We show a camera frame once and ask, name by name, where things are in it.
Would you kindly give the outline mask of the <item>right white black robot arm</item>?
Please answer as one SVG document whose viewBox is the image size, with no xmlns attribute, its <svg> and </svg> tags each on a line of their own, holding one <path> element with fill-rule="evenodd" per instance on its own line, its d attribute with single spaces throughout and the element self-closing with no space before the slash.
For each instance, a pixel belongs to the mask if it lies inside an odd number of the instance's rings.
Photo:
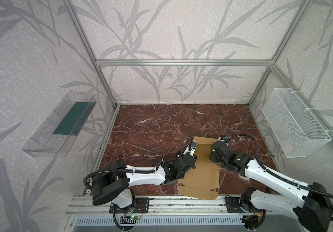
<svg viewBox="0 0 333 232">
<path fill-rule="evenodd" d="M 237 201 L 241 210 L 273 211 L 298 220 L 310 232 L 326 232 L 333 221 L 333 195 L 321 184 L 287 177 L 245 153 L 234 153 L 224 140 L 211 145 L 211 161 L 243 177 L 256 180 L 276 194 L 247 188 Z"/>
</svg>

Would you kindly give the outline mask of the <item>brown cardboard box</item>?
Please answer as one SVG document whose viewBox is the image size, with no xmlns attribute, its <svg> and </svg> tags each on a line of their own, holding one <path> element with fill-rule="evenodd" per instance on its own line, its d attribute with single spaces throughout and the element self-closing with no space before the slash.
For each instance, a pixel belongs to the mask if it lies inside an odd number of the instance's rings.
<svg viewBox="0 0 333 232">
<path fill-rule="evenodd" d="M 177 187 L 179 194 L 202 200 L 215 200 L 219 193 L 216 191 L 220 185 L 220 167 L 210 161 L 211 145 L 217 139 L 194 137 L 197 143 L 194 154 L 197 156 L 195 168 L 189 170 L 183 179 L 179 180 Z"/>
</svg>

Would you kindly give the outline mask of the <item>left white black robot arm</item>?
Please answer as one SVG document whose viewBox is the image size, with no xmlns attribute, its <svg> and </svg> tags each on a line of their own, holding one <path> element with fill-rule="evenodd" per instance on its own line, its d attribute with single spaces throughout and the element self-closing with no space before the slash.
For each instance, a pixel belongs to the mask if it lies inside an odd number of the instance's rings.
<svg viewBox="0 0 333 232">
<path fill-rule="evenodd" d="M 140 185 L 170 185 L 184 178 L 195 168 L 197 156 L 188 152 L 175 159 L 162 161 L 155 167 L 135 167 L 125 161 L 116 160 L 84 177 L 85 187 L 91 190 L 92 204 L 95 206 L 113 203 L 119 208 L 135 204 L 135 196 L 130 187 Z"/>
</svg>

